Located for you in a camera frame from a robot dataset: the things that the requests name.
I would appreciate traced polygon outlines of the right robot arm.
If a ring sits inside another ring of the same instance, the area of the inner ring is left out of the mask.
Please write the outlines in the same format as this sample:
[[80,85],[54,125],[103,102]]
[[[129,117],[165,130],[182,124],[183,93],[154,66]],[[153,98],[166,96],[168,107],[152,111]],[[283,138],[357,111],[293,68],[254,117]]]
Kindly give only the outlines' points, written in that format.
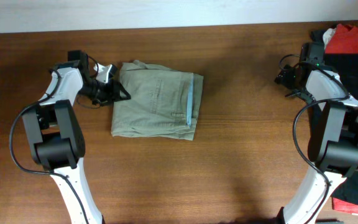
[[[275,78],[306,102],[292,127],[295,147],[308,170],[277,223],[316,223],[332,193],[358,171],[358,54],[327,54],[322,42],[303,44],[299,61]],[[314,110],[307,153],[297,143],[301,115]]]

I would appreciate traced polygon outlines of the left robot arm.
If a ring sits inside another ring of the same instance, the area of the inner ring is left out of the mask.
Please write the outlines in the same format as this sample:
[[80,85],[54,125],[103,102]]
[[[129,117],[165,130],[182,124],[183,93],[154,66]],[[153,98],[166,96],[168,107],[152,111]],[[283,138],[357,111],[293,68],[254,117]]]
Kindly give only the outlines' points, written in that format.
[[130,94],[114,79],[115,65],[98,62],[82,50],[68,52],[67,61],[50,69],[51,82],[44,95],[18,115],[23,121],[36,174],[51,177],[65,202],[72,223],[104,223],[84,168],[85,139],[73,106],[84,96],[98,107],[129,100]]

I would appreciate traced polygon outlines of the khaki shorts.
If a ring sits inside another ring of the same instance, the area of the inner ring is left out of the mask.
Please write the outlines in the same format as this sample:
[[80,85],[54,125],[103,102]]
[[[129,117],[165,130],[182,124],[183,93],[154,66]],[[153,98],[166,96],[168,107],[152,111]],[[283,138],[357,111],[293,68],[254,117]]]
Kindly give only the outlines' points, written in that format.
[[204,77],[139,60],[122,64],[119,81],[131,99],[114,104],[111,134],[194,140]]

